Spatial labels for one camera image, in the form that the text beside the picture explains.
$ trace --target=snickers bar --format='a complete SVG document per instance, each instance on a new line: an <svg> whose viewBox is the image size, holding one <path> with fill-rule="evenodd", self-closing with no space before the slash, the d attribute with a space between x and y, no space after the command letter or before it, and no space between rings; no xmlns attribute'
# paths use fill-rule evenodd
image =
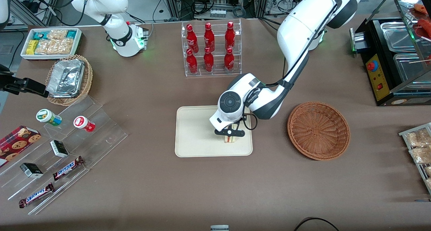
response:
<svg viewBox="0 0 431 231"><path fill-rule="evenodd" d="M27 205L29 205L31 202L33 202L36 199L39 199L40 197L42 197L43 195L49 193L49 192L54 192L54 186L52 183L49 183L45 188L43 188L42 190L34 193L33 195L27 197L26 199L21 199L20 200L20 208L25 208Z"/></svg>
<svg viewBox="0 0 431 231"><path fill-rule="evenodd" d="M78 167L83 162L84 162L84 160L82 159L81 156L77 157L70 164L66 165L61 170L59 170L57 173L53 174L54 180L59 180L61 177L67 175L69 172L71 172L74 168Z"/></svg>

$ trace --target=robotic arm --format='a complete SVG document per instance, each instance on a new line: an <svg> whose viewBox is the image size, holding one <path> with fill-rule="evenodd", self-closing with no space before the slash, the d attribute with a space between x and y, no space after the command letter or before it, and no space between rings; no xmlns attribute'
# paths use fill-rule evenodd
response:
<svg viewBox="0 0 431 231"><path fill-rule="evenodd" d="M248 107L258 119L271 119L279 111L308 61L308 50L317 47L326 25L339 28L356 13L360 0L297 0L299 3L281 23L278 45L288 63L287 74L274 84L265 85L251 73L237 76L219 98L217 112L209 119L215 133L244 136L231 125L243 119Z"/></svg>
<svg viewBox="0 0 431 231"><path fill-rule="evenodd" d="M128 25L120 13L128 7L128 0L73 0L73 7L102 25L112 45L124 57L131 57L146 47L143 29Z"/></svg>

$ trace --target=red bottle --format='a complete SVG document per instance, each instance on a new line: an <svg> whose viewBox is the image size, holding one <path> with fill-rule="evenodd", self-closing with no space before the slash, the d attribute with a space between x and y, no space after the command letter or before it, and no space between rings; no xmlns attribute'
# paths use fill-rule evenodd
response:
<svg viewBox="0 0 431 231"><path fill-rule="evenodd" d="M189 45L189 48L193 50L193 53L199 52L199 46L197 45L197 36L196 33L193 31L193 26L188 24L186 26L187 28L187 44Z"/></svg>
<svg viewBox="0 0 431 231"><path fill-rule="evenodd" d="M225 71L226 71L226 73L232 73L232 71L234 70L234 60L235 60L235 57L232 54L232 48L229 47L226 50L226 55L225 55Z"/></svg>
<svg viewBox="0 0 431 231"><path fill-rule="evenodd" d="M187 65L189 67L189 71L191 74L197 74L197 60L196 57L193 55L193 51L191 49L187 49Z"/></svg>
<svg viewBox="0 0 431 231"><path fill-rule="evenodd" d="M209 47L209 49L213 52L216 49L216 42L214 40L214 32L211 30L211 23L205 23L205 35L203 36L205 40L205 47Z"/></svg>
<svg viewBox="0 0 431 231"><path fill-rule="evenodd" d="M211 53L211 48L205 48L205 55L203 56L203 60L205 61L205 70L208 73L211 73L214 70L214 56Z"/></svg>
<svg viewBox="0 0 431 231"><path fill-rule="evenodd" d="M235 46L235 32L234 23L232 21L228 22L228 29L225 34L225 48L228 50L229 47L234 48Z"/></svg>

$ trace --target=wicker basket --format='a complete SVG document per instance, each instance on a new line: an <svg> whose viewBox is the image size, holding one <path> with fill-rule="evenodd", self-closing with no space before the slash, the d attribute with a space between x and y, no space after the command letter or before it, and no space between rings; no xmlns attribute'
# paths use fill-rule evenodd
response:
<svg viewBox="0 0 431 231"><path fill-rule="evenodd" d="M69 56L64 59L60 59L60 61L66 61L66 60L72 60L72 59L79 59L85 63L85 69L84 69L84 75L82 76L80 94L76 98L54 98L54 97L48 96L49 102L53 104L70 106L74 102L83 100L85 97L87 97L88 92L90 91L91 81L93 80L93 70L91 69L91 65L84 57L80 55ZM51 70L48 73L48 77L45 80L45 85L48 85L53 69L54 69L54 65L51 67Z"/></svg>
<svg viewBox="0 0 431 231"><path fill-rule="evenodd" d="M315 160L340 157L349 146L350 129L339 111L322 102L306 102L289 116L288 134L303 155Z"/></svg>

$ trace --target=skewer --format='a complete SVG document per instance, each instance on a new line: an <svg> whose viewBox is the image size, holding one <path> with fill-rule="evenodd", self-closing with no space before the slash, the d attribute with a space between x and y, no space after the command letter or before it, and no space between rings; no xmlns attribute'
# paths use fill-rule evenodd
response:
<svg viewBox="0 0 431 231"><path fill-rule="evenodd" d="M421 62L428 62L428 61L431 61L431 59L421 60L421 61L414 61L414 62L409 62L409 64L421 63Z"/></svg>

